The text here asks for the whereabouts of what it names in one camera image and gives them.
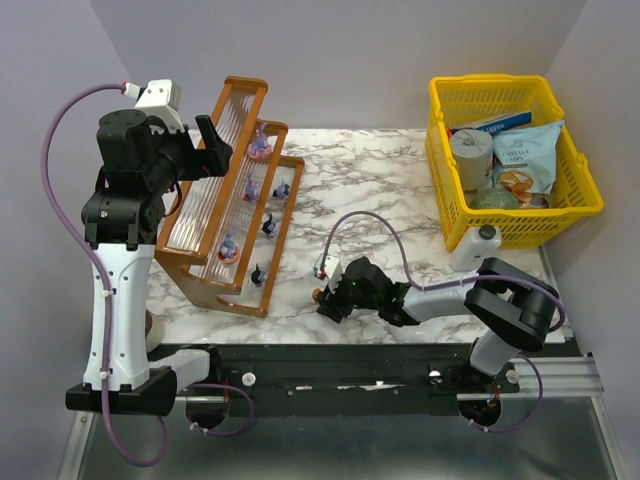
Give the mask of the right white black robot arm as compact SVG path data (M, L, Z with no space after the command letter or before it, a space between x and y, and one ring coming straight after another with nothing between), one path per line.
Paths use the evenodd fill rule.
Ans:
M564 315L558 292L496 257L458 280L424 287L394 282L366 257L343 267L318 259L314 276L317 312L339 323L355 310L375 311L387 323L416 326L440 317L473 315L488 331L474 341L467 368L494 378L521 352L543 349L555 314Z

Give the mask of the black hat donkey toy front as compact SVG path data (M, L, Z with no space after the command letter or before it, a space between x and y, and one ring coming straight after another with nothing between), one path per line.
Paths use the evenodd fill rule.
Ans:
M266 284L267 272L259 264L255 265L255 269L251 273L250 280L254 286L261 288Z

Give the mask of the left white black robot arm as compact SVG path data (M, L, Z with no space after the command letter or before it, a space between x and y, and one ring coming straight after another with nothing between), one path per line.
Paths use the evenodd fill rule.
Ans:
M150 363L145 338L162 197L181 181L225 176L233 153L209 116L196 123L201 149L186 129L171 130L140 110L117 110L99 121L103 165L81 212L94 281L91 351L82 381L66 393L70 410L164 417L181 389L209 374L210 355L202 349Z

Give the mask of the black hat donkey toy back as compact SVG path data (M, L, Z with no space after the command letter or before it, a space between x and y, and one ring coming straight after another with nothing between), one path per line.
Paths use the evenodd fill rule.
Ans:
M272 214L270 214L267 220L262 224L261 231L267 238L273 238L276 235L277 221Z

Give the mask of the black hat donkey toy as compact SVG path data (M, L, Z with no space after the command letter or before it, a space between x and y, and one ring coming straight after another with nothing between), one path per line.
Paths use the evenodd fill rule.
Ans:
M255 269L251 273L250 280L254 286L261 288L266 284L267 272L259 264L255 265Z
M277 221L272 214L270 214L267 220L262 224L261 231L267 238L273 238L276 235Z

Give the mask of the purple donkey red base toy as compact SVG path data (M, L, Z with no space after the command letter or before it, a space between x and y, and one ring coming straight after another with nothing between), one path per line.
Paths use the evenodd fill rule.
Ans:
M243 200L251 204L255 204L259 198L259 188L254 178L254 173L249 172L247 175L247 183L244 190Z

